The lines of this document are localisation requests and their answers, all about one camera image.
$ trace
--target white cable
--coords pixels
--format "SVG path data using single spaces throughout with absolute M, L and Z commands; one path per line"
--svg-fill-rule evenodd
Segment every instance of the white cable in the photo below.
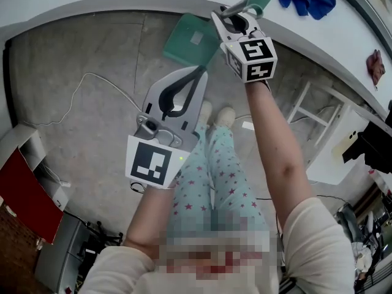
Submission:
M 324 111 L 325 109 L 334 108 L 334 107 L 335 107 L 334 105 L 327 105 L 326 107 L 322 108 L 322 109 L 317 113 L 317 115 L 319 115 L 319 114 L 320 114 L 322 111 Z M 303 116 L 302 118 L 299 118 L 299 119 L 295 120 L 294 122 L 291 122 L 289 125 L 292 125 L 292 124 L 294 124 L 294 123 L 300 122 L 300 121 L 305 120 L 305 119 L 310 119 L 310 117 L 309 117 L 309 116 Z
M 59 176 L 53 172 L 53 170 L 49 167 L 47 167 L 45 164 L 41 163 L 43 166 L 43 169 L 51 176 L 51 178 L 53 178 L 55 181 L 57 181 L 58 183 L 61 182 Z
M 240 119 L 244 119 L 244 118 L 251 118 L 251 115 L 241 115 L 238 118 L 235 118 L 234 121 L 240 120 Z
M 121 88 L 119 88 L 118 86 L 116 86 L 115 84 L 113 84 L 110 80 L 107 80 L 106 78 L 104 78 L 104 77 L 102 77 L 102 76 L 100 76 L 100 75 L 98 75 L 98 74 L 95 74 L 95 73 L 92 73 L 92 72 L 87 72 L 87 73 L 85 73 L 85 74 L 83 75 L 83 77 L 81 78 L 81 80 L 80 80 L 80 82 L 79 82 L 78 87 L 76 87 L 75 91 L 73 92 L 72 97 L 71 97 L 71 104 L 70 104 L 70 106 L 69 106 L 69 109 L 68 109 L 68 111 L 62 116 L 62 118 L 61 118 L 60 121 L 58 121 L 58 122 L 57 122 L 57 121 L 52 121 L 52 122 L 50 122 L 50 123 L 40 123 L 40 124 L 34 124 L 34 123 L 31 123 L 31 122 L 26 122 L 26 121 L 24 121 L 24 123 L 30 124 L 30 125 L 33 125 L 33 126 L 49 126 L 49 125 L 52 125 L 52 124 L 60 124 L 60 123 L 64 120 L 64 118 L 68 115 L 68 113 L 71 111 L 72 105 L 73 105 L 73 103 L 74 103 L 74 96 L 75 96 L 76 92 L 78 91 L 80 85 L 82 84 L 83 80 L 85 79 L 85 77 L 86 77 L 87 75 L 92 75 L 92 76 L 95 76 L 95 77 L 99 78 L 100 80 L 105 81 L 106 83 L 108 83 L 109 85 L 111 85 L 113 88 L 117 89 L 117 90 L 120 92 L 120 94 L 122 94 L 126 99 L 128 99 L 129 102 L 130 102 L 132 105 L 134 105 L 135 108 L 136 108 L 138 111 L 141 111 L 141 109 L 140 109 L 139 106 L 136 104 L 136 102 L 135 102 L 135 101 L 125 92 L 125 91 L 123 91 Z

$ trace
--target light blue pants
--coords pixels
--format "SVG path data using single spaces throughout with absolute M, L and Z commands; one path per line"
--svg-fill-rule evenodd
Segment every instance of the light blue pants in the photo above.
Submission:
M 184 232 L 268 230 L 235 154 L 231 130 L 213 127 L 209 143 L 206 130 L 206 126 L 198 124 L 199 143 L 181 169 L 168 236 Z M 208 172 L 215 188 L 213 205 Z

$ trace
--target black cable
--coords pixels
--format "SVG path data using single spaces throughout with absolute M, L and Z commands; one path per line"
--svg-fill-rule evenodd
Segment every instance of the black cable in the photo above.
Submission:
M 316 195 L 318 197 L 329 197 L 329 198 L 335 198 L 335 199 L 339 199 L 342 200 L 344 203 L 348 203 L 347 201 L 345 201 L 343 198 L 340 197 L 336 197 L 336 196 L 330 196 L 330 195 Z M 272 198 L 256 198 L 257 200 L 272 200 Z
M 134 188 L 134 185 L 135 185 L 135 184 L 140 185 L 140 186 L 143 188 L 143 192 L 141 192 L 140 190 Z M 145 191 L 146 191 L 146 188 L 142 185 L 142 183 L 139 183 L 139 182 L 131 182 L 129 187 L 130 187 L 130 189 L 132 189 L 134 192 L 139 193 L 139 194 L 144 194 Z
M 80 217 L 78 217 L 78 216 L 76 216 L 76 215 L 74 215 L 74 214 L 72 214 L 72 213 L 70 213 L 70 212 L 68 212 L 66 210 L 64 210 L 63 213 L 66 213 L 66 214 L 68 214 L 68 216 L 71 216 L 71 217 L 74 217 L 74 218 L 78 219 L 79 221 L 81 221 L 87 227 L 87 221 L 83 220 L 82 218 L 80 218 Z
M 281 233 L 280 233 L 280 231 L 279 231 L 279 227 L 277 226 L 277 213 L 275 213 L 275 220 L 276 220 L 276 230 L 277 230 L 277 234 L 278 234 L 278 237 L 281 238 Z
M 143 188 L 143 192 L 141 192 L 140 190 L 134 188 L 134 184 L 140 185 Z M 144 194 L 144 192 L 146 191 L 146 188 L 142 185 L 142 183 L 139 182 L 132 182 L 130 184 L 130 189 L 132 189 L 134 192 L 139 193 L 139 194 Z M 344 203 L 348 203 L 346 200 L 344 200 L 343 198 L 340 197 L 336 197 L 336 196 L 330 196 L 330 195 L 317 195 L 318 197 L 326 197 L 326 198 L 335 198 L 335 199 L 339 199 Z M 272 198 L 256 198 L 257 200 L 272 200 Z
M 339 200 L 341 200 L 342 202 L 344 202 L 344 203 L 348 203 L 346 200 L 344 200 L 343 198 L 340 198 L 340 197 L 336 197 L 336 196 L 330 196 L 330 195 L 317 195 L 318 197 L 329 197 L 329 198 L 335 198 L 335 199 L 339 199 Z

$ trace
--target concrete floor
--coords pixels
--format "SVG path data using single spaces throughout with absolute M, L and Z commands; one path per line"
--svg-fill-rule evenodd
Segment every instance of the concrete floor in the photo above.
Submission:
M 11 48 L 12 93 L 20 122 L 59 121 L 85 72 L 95 72 L 111 80 L 135 98 L 139 106 L 149 87 L 182 66 L 162 56 L 162 49 L 179 15 L 141 12 L 110 12 L 56 21 L 17 36 Z M 345 84 L 308 59 L 275 44 L 278 64 L 270 86 L 285 116 L 308 80 L 333 86 L 357 103 L 362 100 Z M 205 98 L 214 102 L 214 115 L 231 105 L 237 115 L 249 114 L 243 84 L 217 54 L 209 68 Z M 311 90 L 303 102 L 317 111 L 337 102 Z M 321 117 L 328 118 L 333 109 Z M 47 165 L 62 180 L 72 183 L 65 189 L 68 209 L 104 227 L 126 231 L 140 201 L 129 189 L 124 176 L 127 136 L 136 130 L 136 109 L 106 83 L 87 76 L 75 95 L 73 107 L 61 124 L 40 126 L 47 150 Z M 254 132 L 233 127 L 235 148 L 257 197 L 268 198 L 265 175 L 258 156 Z M 304 152 L 305 163 L 317 150 L 314 142 L 320 127 L 305 119 L 291 125 Z M 351 203 L 372 184 L 367 168 L 357 165 L 339 186 L 317 183 L 315 193 L 335 195 Z M 334 213 L 342 202 L 322 198 Z M 275 230 L 274 208 L 260 202 L 267 223 Z

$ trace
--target forearm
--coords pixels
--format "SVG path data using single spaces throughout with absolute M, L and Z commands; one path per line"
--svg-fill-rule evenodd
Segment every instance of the forearm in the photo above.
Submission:
M 251 83 L 246 92 L 268 189 L 284 226 L 294 207 L 312 196 L 301 148 L 268 88 Z
M 124 246 L 137 248 L 150 258 L 157 257 L 160 237 L 166 232 L 174 189 L 147 187 L 129 225 Z

